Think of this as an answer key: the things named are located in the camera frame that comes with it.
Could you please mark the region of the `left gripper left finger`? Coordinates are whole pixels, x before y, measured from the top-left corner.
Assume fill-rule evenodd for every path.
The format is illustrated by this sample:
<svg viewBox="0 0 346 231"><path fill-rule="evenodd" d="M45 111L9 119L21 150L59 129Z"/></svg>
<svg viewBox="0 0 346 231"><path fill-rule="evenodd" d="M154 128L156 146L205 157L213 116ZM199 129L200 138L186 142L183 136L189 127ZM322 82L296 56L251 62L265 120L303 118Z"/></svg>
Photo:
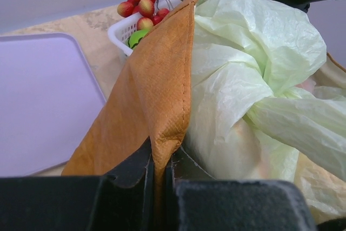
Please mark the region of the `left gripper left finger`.
<svg viewBox="0 0 346 231"><path fill-rule="evenodd" d="M151 143L104 175L1 179L1 230L151 230Z"/></svg>

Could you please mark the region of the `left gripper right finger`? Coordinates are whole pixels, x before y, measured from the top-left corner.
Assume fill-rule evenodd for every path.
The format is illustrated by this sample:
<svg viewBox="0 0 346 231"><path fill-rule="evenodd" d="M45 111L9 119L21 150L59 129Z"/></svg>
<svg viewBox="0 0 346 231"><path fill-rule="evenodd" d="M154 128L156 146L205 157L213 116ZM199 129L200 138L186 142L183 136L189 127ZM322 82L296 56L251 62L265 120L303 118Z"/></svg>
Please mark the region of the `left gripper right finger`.
<svg viewBox="0 0 346 231"><path fill-rule="evenodd" d="M280 180L215 180L182 148L166 167L168 230L316 230L298 188Z"/></svg>

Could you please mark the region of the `light green plastic bag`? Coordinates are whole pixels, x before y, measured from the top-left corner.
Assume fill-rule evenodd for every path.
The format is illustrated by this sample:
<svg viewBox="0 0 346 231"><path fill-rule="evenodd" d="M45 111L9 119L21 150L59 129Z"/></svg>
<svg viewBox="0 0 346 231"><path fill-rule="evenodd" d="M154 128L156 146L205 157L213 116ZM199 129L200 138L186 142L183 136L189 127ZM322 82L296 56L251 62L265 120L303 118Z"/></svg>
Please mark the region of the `light green plastic bag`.
<svg viewBox="0 0 346 231"><path fill-rule="evenodd" d="M345 92L307 15L271 0L199 0L188 148L218 179L292 180L298 153L345 179Z"/></svg>

